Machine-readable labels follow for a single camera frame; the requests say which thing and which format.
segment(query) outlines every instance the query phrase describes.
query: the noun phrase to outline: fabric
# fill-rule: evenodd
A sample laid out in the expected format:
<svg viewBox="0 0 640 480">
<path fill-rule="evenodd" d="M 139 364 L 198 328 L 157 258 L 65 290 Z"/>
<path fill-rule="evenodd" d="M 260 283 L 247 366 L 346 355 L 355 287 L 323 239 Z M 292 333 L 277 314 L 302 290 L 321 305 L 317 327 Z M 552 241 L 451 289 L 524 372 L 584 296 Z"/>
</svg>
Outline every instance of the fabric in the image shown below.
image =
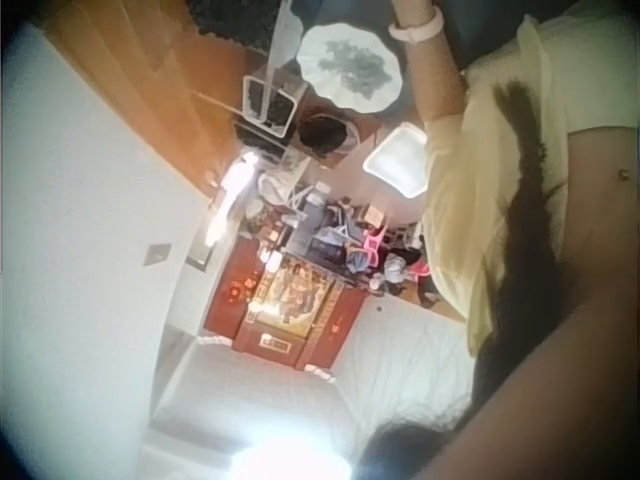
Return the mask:
<svg viewBox="0 0 640 480">
<path fill-rule="evenodd" d="M 364 250 L 352 250 L 347 254 L 346 264 L 351 273 L 364 272 L 369 267 L 369 256 Z"/>
<path fill-rule="evenodd" d="M 425 125 L 432 165 L 423 218 L 427 255 L 436 287 L 467 319 L 473 356 L 491 332 L 483 269 L 498 281 L 503 273 L 501 209 L 519 179 L 515 134 L 495 105 L 493 87 L 518 79 L 532 89 L 551 188 L 567 178 L 569 133 L 636 126 L 637 65 L 629 19 L 565 16 L 538 26 L 526 18 L 516 41 L 467 70 L 464 115 Z M 568 188 L 550 203 L 558 254 Z"/>
<path fill-rule="evenodd" d="M 384 262 L 384 278 L 389 283 L 402 283 L 406 278 L 407 262 L 400 255 L 390 253 Z"/>
</svg>

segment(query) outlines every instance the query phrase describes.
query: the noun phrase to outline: wooden panel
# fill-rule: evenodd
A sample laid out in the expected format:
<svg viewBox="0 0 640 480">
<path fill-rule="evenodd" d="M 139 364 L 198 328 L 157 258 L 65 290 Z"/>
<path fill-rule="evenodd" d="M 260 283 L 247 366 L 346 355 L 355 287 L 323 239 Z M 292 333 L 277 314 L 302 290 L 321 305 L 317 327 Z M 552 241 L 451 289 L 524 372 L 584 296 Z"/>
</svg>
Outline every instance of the wooden panel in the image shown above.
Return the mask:
<svg viewBox="0 0 640 480">
<path fill-rule="evenodd" d="M 264 264 L 257 256 L 259 242 L 238 237 L 229 256 L 222 277 L 213 296 L 204 328 L 210 332 L 234 339 L 247 313 L 247 302 L 231 301 L 234 282 L 244 283 L 247 278 L 262 275 Z"/>
<path fill-rule="evenodd" d="M 360 289 L 348 288 L 342 291 L 313 355 L 306 363 L 327 369 L 333 366 L 367 296 L 367 292 Z"/>
<path fill-rule="evenodd" d="M 239 152 L 233 114 L 211 105 L 202 116 L 192 91 L 206 87 L 238 103 L 244 49 L 200 37 L 183 0 L 58 3 L 42 22 L 52 44 L 132 129 L 213 196 L 208 180 L 219 182 Z"/>
</svg>

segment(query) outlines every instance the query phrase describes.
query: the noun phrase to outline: wall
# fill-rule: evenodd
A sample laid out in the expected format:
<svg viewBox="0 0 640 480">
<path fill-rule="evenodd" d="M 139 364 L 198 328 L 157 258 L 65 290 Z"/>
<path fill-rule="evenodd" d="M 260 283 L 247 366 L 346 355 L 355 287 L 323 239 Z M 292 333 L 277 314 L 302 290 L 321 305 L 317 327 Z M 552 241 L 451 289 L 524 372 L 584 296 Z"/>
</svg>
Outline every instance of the wall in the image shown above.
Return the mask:
<svg viewBox="0 0 640 480">
<path fill-rule="evenodd" d="M 206 199 L 38 31 L 3 60 L 2 427 L 36 478 L 132 479 Z"/>
<path fill-rule="evenodd" d="M 369 297 L 334 366 L 336 385 L 370 433 L 386 420 L 447 421 L 468 401 L 464 325 L 395 297 Z"/>
<path fill-rule="evenodd" d="M 295 436 L 348 456 L 359 435 L 332 385 L 221 345 L 195 347 L 152 426 L 230 455 L 274 437 Z"/>
<path fill-rule="evenodd" d="M 149 429 L 138 463 L 137 480 L 225 480 L 231 464 L 216 454 Z"/>
<path fill-rule="evenodd" d="M 226 234 L 218 241 L 206 271 L 184 263 L 171 299 L 167 323 L 190 334 L 199 335 L 209 312 L 227 260 L 233 251 L 239 224 L 229 222 Z"/>
</svg>

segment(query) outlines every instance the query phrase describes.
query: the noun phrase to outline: white wristband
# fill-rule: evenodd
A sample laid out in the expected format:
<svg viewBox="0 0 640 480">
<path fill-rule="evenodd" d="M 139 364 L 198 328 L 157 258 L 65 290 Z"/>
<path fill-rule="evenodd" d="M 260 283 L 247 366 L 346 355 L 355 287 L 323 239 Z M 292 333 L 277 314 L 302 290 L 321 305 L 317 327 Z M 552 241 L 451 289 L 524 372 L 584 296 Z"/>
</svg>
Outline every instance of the white wristband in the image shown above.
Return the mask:
<svg viewBox="0 0 640 480">
<path fill-rule="evenodd" d="M 425 23 L 420 27 L 398 28 L 394 24 L 389 25 L 389 35 L 401 42 L 415 45 L 416 43 L 426 42 L 438 35 L 444 27 L 444 17 L 438 7 L 434 7 L 436 16 L 429 23 Z"/>
</svg>

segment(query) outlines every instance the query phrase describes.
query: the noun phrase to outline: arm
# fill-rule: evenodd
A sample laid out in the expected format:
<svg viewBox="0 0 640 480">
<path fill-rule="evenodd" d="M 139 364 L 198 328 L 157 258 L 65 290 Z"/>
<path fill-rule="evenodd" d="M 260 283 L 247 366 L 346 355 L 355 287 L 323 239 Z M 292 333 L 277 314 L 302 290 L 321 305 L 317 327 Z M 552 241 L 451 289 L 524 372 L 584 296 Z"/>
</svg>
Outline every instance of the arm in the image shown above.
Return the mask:
<svg viewBox="0 0 640 480">
<path fill-rule="evenodd" d="M 433 0 L 392 0 L 398 26 L 419 27 L 435 15 Z M 464 111 L 465 87 L 444 32 L 407 45 L 416 107 L 423 123 Z"/>
<path fill-rule="evenodd" d="M 418 479 L 567 478 L 620 452 L 637 429 L 637 308 L 637 278 L 592 297 Z"/>
</svg>

